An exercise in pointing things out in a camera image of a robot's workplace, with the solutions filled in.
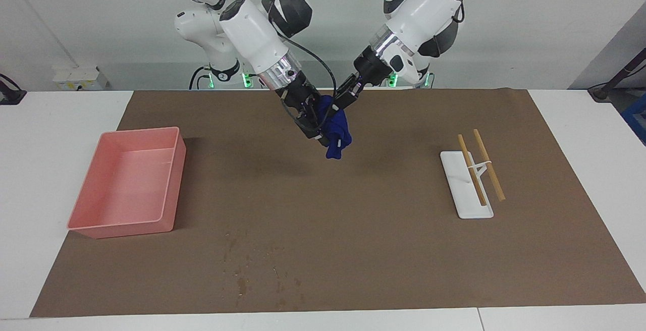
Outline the dark blue towel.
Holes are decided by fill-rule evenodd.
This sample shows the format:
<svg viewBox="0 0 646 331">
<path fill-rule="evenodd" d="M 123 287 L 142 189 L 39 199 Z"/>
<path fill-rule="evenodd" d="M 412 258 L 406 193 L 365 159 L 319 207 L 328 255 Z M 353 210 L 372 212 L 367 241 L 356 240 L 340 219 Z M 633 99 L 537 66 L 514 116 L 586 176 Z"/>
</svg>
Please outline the dark blue towel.
<svg viewBox="0 0 646 331">
<path fill-rule="evenodd" d="M 352 136 L 349 133 L 348 119 L 339 111 L 328 114 L 324 123 L 318 123 L 321 126 L 321 133 L 327 136 L 330 144 L 327 147 L 326 158 L 341 160 L 342 150 L 348 147 L 352 142 Z"/>
</svg>

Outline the brown table mat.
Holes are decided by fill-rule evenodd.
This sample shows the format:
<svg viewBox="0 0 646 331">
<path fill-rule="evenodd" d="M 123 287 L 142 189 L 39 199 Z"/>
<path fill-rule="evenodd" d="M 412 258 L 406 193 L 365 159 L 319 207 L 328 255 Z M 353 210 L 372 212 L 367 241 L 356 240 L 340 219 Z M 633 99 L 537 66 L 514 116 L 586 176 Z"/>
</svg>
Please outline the brown table mat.
<svg viewBox="0 0 646 331">
<path fill-rule="evenodd" d="M 526 90 L 370 90 L 342 160 L 272 92 L 139 91 L 118 129 L 178 127 L 175 229 L 69 232 L 32 317 L 646 303 Z M 440 153 L 484 160 L 494 218 L 461 219 Z"/>
</svg>

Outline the wooden rack rod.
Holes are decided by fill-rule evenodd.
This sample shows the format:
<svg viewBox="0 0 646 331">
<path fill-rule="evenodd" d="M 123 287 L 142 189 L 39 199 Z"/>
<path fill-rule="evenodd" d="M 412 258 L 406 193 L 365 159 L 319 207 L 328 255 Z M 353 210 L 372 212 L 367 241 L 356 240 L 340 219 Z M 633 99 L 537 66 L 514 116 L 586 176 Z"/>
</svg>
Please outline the wooden rack rod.
<svg viewBox="0 0 646 331">
<path fill-rule="evenodd" d="M 459 134 L 457 136 L 457 138 L 458 138 L 458 143 L 460 145 L 460 149 L 461 149 L 461 152 L 462 152 L 462 156 L 463 156 L 464 161 L 466 163 L 466 167 L 467 167 L 467 170 L 469 172 L 470 179 L 471 179 L 471 181 L 473 183 L 473 186 L 475 188 L 476 195 L 478 197 L 479 203 L 480 203 L 480 205 L 486 205 L 486 198 L 485 198 L 485 195 L 483 193 L 482 188 L 480 187 L 480 182 L 478 181 L 479 177 L 477 175 L 477 172 L 475 171 L 475 167 L 474 167 L 475 163 L 473 163 L 473 161 L 471 160 L 470 152 L 468 151 L 468 149 L 466 147 L 466 143 L 464 141 L 463 136 L 461 134 Z"/>
<path fill-rule="evenodd" d="M 487 167 L 487 172 L 489 172 L 489 177 L 491 178 L 492 186 L 494 187 L 494 191 L 496 193 L 496 196 L 498 197 L 499 201 L 505 201 L 507 197 L 505 197 L 505 193 L 502 189 L 501 183 L 499 182 L 498 174 L 496 173 L 496 170 L 493 166 L 493 162 L 491 160 L 491 157 L 489 156 L 489 153 L 487 152 L 487 148 L 485 147 L 485 143 L 482 140 L 482 137 L 480 135 L 480 132 L 478 129 L 473 129 L 473 135 L 476 139 L 476 142 L 478 144 L 478 149 L 480 150 L 480 153 L 482 155 L 482 158 L 485 162 L 485 165 Z"/>
</svg>

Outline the white wooden drying rack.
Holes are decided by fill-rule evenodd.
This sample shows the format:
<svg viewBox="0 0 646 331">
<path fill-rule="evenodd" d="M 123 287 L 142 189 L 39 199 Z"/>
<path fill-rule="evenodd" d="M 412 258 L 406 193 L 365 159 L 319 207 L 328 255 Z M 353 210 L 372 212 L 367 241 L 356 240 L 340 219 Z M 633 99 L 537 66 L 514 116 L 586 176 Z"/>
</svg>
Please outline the white wooden drying rack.
<svg viewBox="0 0 646 331">
<path fill-rule="evenodd" d="M 440 158 L 446 179 L 454 200 L 455 209 L 461 219 L 494 218 L 494 211 L 482 182 L 482 175 L 487 171 L 485 162 L 475 164 L 480 187 L 486 198 L 486 205 L 480 205 L 477 193 L 470 179 L 461 151 L 442 151 Z"/>
</svg>

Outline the pink plastic bin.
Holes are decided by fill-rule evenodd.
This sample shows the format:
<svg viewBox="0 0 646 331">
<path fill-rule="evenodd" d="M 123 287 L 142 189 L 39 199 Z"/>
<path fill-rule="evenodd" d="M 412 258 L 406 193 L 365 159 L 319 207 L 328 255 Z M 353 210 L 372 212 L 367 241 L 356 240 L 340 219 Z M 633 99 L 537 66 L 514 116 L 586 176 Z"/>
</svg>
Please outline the pink plastic bin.
<svg viewBox="0 0 646 331">
<path fill-rule="evenodd" d="M 68 230 L 93 239 L 170 232 L 186 153 L 178 127 L 102 133 Z"/>
</svg>

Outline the white power strip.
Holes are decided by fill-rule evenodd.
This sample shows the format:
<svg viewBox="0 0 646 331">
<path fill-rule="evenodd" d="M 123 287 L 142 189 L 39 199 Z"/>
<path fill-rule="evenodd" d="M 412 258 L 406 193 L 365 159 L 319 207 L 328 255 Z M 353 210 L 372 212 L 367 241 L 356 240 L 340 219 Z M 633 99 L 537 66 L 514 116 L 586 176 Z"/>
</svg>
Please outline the white power strip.
<svg viewBox="0 0 646 331">
<path fill-rule="evenodd" d="M 112 87 L 97 66 L 55 68 L 51 81 L 60 90 L 109 90 Z"/>
</svg>

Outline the black slanted stand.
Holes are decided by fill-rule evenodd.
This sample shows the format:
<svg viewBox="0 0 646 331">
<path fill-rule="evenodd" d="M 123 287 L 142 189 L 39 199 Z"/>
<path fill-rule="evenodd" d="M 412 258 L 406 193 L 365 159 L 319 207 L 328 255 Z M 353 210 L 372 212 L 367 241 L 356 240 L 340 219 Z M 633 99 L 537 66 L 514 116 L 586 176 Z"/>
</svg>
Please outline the black slanted stand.
<svg viewBox="0 0 646 331">
<path fill-rule="evenodd" d="M 586 89 L 591 98 L 598 103 L 611 103 L 610 94 L 612 90 L 626 78 L 630 78 L 640 73 L 646 68 L 646 47 L 642 48 L 628 64 L 615 74 L 609 81 L 593 85 Z"/>
</svg>

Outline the blue box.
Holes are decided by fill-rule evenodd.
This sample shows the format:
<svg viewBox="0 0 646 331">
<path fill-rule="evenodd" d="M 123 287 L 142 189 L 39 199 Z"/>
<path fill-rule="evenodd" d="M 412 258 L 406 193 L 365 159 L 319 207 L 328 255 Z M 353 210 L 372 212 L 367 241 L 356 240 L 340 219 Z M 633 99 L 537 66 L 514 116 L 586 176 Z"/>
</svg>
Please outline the blue box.
<svg viewBox="0 0 646 331">
<path fill-rule="evenodd" d="M 646 106 L 630 106 L 620 113 L 633 133 L 646 146 Z"/>
</svg>

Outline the black table clamp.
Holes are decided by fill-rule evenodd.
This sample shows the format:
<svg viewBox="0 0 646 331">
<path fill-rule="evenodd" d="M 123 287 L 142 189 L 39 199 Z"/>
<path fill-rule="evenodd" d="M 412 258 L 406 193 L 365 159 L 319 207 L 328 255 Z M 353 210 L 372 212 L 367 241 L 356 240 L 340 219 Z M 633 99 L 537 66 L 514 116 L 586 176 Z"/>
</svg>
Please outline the black table clamp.
<svg viewBox="0 0 646 331">
<path fill-rule="evenodd" d="M 0 73 L 0 105 L 18 105 L 27 92 L 10 77 Z"/>
</svg>

